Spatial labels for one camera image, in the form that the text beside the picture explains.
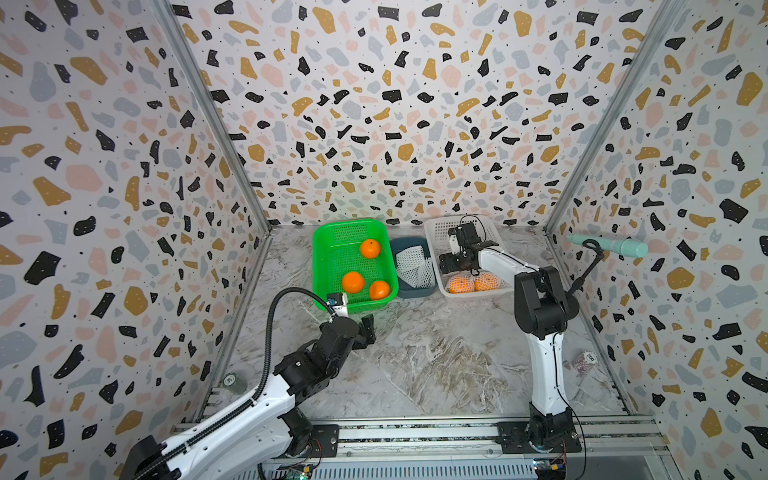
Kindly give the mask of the white foam net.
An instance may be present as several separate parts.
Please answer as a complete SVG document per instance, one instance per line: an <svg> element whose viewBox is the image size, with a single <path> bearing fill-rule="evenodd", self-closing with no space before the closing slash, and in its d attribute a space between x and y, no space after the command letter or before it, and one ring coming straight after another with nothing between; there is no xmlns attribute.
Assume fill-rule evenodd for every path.
<svg viewBox="0 0 768 480"><path fill-rule="evenodd" d="M421 269L427 263L422 245L404 248L396 254L395 260L397 269L402 272Z"/></svg>
<svg viewBox="0 0 768 480"><path fill-rule="evenodd" d="M414 289L429 289L435 286L435 274L430 260L425 260L413 270L412 280Z"/></svg>

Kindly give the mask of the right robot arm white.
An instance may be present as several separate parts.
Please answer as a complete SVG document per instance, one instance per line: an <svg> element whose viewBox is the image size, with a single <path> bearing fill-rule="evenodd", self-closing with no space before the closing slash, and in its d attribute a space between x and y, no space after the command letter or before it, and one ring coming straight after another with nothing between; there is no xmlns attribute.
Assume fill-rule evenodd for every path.
<svg viewBox="0 0 768 480"><path fill-rule="evenodd" d="M533 392L527 438L548 452L576 435L574 411L564 390L563 334L578 313L573 295L551 266L535 266L481 238L476 224L461 221L447 231L450 251L438 257L442 274L488 272L513 289L513 316L526 334L532 362Z"/></svg>

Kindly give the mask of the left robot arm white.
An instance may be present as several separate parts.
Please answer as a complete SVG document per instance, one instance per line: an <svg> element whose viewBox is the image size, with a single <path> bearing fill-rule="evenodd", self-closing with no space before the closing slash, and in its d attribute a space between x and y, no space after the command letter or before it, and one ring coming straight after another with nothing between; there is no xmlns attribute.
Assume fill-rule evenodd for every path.
<svg viewBox="0 0 768 480"><path fill-rule="evenodd" d="M374 317L335 317L320 337L287 355L263 389L239 398L207 420L159 442L134 445L122 479L224 479L281 456L300 457L313 425L301 403L328 387L353 350L376 341Z"/></svg>

